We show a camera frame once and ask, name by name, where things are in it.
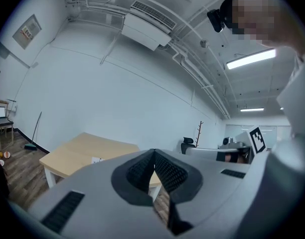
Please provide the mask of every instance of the wooden table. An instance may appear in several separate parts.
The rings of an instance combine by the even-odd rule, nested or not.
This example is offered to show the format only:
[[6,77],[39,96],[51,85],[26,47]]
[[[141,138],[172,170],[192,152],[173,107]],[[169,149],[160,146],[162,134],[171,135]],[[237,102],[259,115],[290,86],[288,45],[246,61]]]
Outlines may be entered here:
[[[51,188],[56,184],[54,174],[66,178],[91,164],[92,157],[107,160],[137,151],[139,148],[135,144],[82,133],[41,158],[39,162],[44,166],[47,183]],[[150,195],[155,200],[161,188],[161,182],[155,172],[149,187]]]

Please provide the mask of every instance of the chair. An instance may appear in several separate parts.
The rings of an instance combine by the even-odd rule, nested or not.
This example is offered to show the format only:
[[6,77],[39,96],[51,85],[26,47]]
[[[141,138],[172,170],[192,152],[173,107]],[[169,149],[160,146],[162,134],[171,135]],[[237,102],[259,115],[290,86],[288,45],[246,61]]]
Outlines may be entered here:
[[[5,117],[7,117],[7,108],[8,108],[8,102],[7,101],[3,101],[3,100],[0,100],[0,107],[5,107]],[[0,129],[5,129],[5,137],[6,137],[6,130],[7,128],[11,127],[11,132],[12,132],[12,144],[13,144],[13,139],[14,139],[14,136],[13,136],[13,122],[11,121],[10,123],[8,124],[4,124],[4,125],[0,125]]]
[[192,143],[193,143],[193,139],[184,137],[183,143],[181,144],[181,153],[186,154],[186,150],[188,148],[196,148],[196,146],[193,145]]

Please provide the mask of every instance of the fluorescent light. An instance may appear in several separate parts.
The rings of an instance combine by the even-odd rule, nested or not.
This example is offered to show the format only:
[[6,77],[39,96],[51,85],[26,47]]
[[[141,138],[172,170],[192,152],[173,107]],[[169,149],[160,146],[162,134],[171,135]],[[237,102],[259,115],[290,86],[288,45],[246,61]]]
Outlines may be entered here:
[[256,53],[254,55],[249,55],[231,62],[227,63],[227,66],[229,69],[233,69],[239,66],[244,66],[247,64],[251,64],[254,62],[258,62],[261,60],[265,60],[268,58],[274,58],[276,56],[276,50],[272,49],[272,50],[267,50],[267,51],[263,51],[260,53]]
[[241,109],[241,112],[256,112],[256,111],[263,111],[264,108],[253,108],[253,109]]

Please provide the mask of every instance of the wooden floor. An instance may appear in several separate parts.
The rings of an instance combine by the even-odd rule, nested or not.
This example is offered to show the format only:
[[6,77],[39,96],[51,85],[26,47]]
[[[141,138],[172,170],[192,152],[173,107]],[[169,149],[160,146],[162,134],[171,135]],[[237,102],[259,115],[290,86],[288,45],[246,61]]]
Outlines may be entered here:
[[[28,207],[46,190],[48,185],[44,173],[44,167],[39,164],[39,159],[45,156],[45,153],[39,149],[36,151],[24,149],[28,141],[18,132],[14,132],[14,144],[11,143],[10,132],[1,135],[2,149],[9,151],[11,157],[3,158],[4,169],[7,173],[8,187],[10,191],[9,199],[23,209]],[[169,195],[162,187],[155,202],[155,210],[161,220],[166,224],[168,219]]]

